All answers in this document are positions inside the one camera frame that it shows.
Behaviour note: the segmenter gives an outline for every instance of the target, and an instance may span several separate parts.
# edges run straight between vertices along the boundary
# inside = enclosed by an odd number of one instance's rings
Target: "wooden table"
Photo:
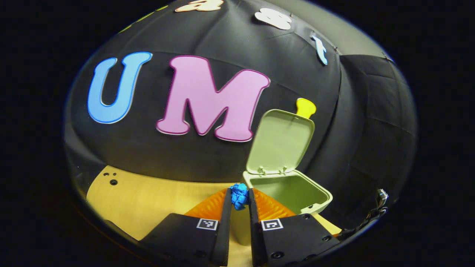
[[[117,180],[117,184],[111,185],[111,179]],[[106,166],[91,184],[86,199],[103,219],[141,240],[168,214],[184,214],[234,184],[173,181]],[[341,231],[322,216],[312,215],[331,234]],[[234,234],[229,237],[228,266],[252,267],[251,247],[239,244]]]

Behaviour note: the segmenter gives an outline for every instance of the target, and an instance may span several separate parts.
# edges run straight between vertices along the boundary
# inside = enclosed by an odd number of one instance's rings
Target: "pink letter m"
[[[188,104],[199,135],[207,134],[221,114],[227,111],[223,124],[215,130],[216,137],[235,142],[252,139],[252,118],[262,91],[270,84],[267,76],[245,69],[217,92],[207,59],[178,56],[170,61],[170,66],[175,74],[165,117],[157,121],[158,131],[186,134],[190,130],[190,125],[185,122]]]

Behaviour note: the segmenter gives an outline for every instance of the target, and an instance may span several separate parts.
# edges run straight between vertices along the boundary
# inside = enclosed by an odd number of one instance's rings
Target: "container hinge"
[[[259,169],[257,170],[259,173],[262,173],[263,175],[266,175],[266,171],[264,171],[264,167],[259,166]]]
[[[285,175],[285,171],[287,170],[287,166],[284,166],[281,170],[279,170],[280,175]]]

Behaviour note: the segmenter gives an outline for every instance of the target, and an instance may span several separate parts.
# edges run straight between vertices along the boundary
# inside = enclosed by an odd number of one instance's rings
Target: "container lid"
[[[247,171],[275,174],[294,170],[304,157],[314,130],[310,119],[278,109],[267,111],[249,152]]]

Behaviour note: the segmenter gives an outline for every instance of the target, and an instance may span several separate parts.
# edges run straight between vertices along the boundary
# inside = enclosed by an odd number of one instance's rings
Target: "light blue letter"
[[[316,36],[312,36],[312,38],[315,40],[318,57],[320,58],[323,64],[327,65],[328,60],[325,58],[325,54],[324,54],[324,52],[326,52],[326,48],[323,47],[323,43],[319,38],[317,38]]]
[[[113,124],[127,115],[132,105],[133,92],[140,68],[151,58],[152,54],[149,52],[132,53],[123,58],[122,64],[125,67],[117,91],[117,98],[111,105],[105,105],[102,102],[102,90],[107,73],[116,64],[117,59],[114,57],[106,59],[95,67],[87,99],[87,110],[93,120],[102,124]]]

